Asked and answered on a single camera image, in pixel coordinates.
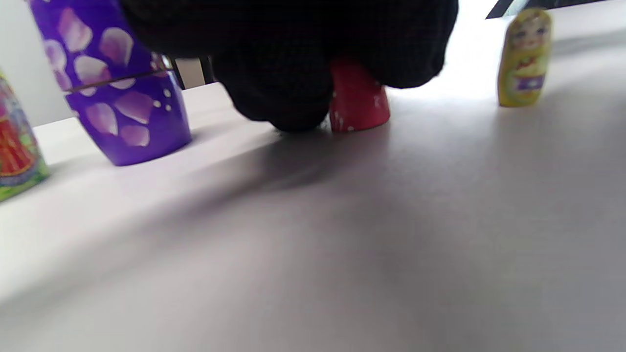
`purple nesting doll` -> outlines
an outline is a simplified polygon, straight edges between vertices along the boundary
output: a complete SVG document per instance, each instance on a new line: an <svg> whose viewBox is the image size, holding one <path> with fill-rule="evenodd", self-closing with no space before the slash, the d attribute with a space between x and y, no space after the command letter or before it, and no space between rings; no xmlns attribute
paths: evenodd
<svg viewBox="0 0 626 352"><path fill-rule="evenodd" d="M134 37L117 0L28 0L56 81L97 146L118 166L191 141L167 59Z"/></svg>

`matryoshka doll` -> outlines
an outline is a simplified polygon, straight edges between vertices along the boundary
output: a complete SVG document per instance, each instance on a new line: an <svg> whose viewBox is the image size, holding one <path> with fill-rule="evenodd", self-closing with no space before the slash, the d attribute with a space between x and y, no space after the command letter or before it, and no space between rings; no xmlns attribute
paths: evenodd
<svg viewBox="0 0 626 352"><path fill-rule="evenodd" d="M385 88L356 60L335 59L331 73L335 84L329 112L333 132L358 132L389 121Z"/></svg>
<svg viewBox="0 0 626 352"><path fill-rule="evenodd" d="M118 0L29 0L68 105L114 165L173 153L192 136L169 61L144 47Z"/></svg>
<svg viewBox="0 0 626 352"><path fill-rule="evenodd" d="M0 200L48 176L37 141L13 90L0 72Z"/></svg>
<svg viewBox="0 0 626 352"><path fill-rule="evenodd" d="M545 82L552 48L552 19L542 9L526 9L506 32L498 77L501 106L534 104Z"/></svg>

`white table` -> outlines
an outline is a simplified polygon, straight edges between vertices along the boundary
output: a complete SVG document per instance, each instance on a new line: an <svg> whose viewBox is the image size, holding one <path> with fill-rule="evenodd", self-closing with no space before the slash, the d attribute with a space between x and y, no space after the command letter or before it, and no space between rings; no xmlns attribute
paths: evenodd
<svg viewBox="0 0 626 352"><path fill-rule="evenodd" d="M553 14L532 108L497 107L497 19L369 132L281 139L217 85L143 165L38 128L55 176L0 204L0 350L622 352L626 1Z"/></svg>

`painted flower petal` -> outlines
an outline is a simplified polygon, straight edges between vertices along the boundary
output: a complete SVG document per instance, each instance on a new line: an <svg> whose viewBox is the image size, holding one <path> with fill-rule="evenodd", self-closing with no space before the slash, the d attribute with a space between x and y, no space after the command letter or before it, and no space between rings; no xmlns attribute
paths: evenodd
<svg viewBox="0 0 626 352"><path fill-rule="evenodd" d="M118 124L113 109L104 103L98 103L85 110L87 120L100 133L118 135Z"/></svg>
<svg viewBox="0 0 626 352"><path fill-rule="evenodd" d="M102 61L90 56L81 55L74 61L74 70L78 79L86 85L93 85L111 80L109 66Z"/></svg>
<svg viewBox="0 0 626 352"><path fill-rule="evenodd" d="M65 8L61 12L61 19L56 29L63 38L65 46L72 53L85 50L93 39L91 28L82 22L71 8Z"/></svg>
<svg viewBox="0 0 626 352"><path fill-rule="evenodd" d="M135 41L121 28L108 28L102 33L100 51L114 63L128 66Z"/></svg>
<svg viewBox="0 0 626 352"><path fill-rule="evenodd" d="M154 100L145 94L131 91L115 102L115 107L124 115L146 125L150 121Z"/></svg>
<svg viewBox="0 0 626 352"><path fill-rule="evenodd" d="M46 40L43 43L43 47L52 68L60 71L65 70L65 66L68 64L68 58L65 56L65 50L61 43L56 40Z"/></svg>
<svg viewBox="0 0 626 352"><path fill-rule="evenodd" d="M172 62L167 56L157 53L152 53L152 62L150 63L150 67L152 67L154 71L165 71L174 69Z"/></svg>
<svg viewBox="0 0 626 352"><path fill-rule="evenodd" d="M54 78L56 78L56 82L61 90L68 91L72 89L72 81L65 71L54 70Z"/></svg>
<svg viewBox="0 0 626 352"><path fill-rule="evenodd" d="M116 81L111 83L111 86L120 90L129 89L130 87L135 85L137 82L134 78L128 78L126 80Z"/></svg>
<svg viewBox="0 0 626 352"><path fill-rule="evenodd" d="M147 147L150 144L150 131L143 126L126 126L121 129L121 137L131 147Z"/></svg>
<svg viewBox="0 0 626 352"><path fill-rule="evenodd" d="M91 87L82 89L80 93L84 96L93 96L94 94L96 94L97 91L98 89L96 87Z"/></svg>

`black glove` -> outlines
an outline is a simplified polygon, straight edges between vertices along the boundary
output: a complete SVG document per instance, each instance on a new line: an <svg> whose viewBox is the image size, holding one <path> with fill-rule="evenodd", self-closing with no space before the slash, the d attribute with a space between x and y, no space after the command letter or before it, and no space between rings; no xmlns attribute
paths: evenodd
<svg viewBox="0 0 626 352"><path fill-rule="evenodd" d="M412 88L443 67L458 0L121 0L136 35L172 57L211 56L236 109L299 132L323 121L329 62Z"/></svg>

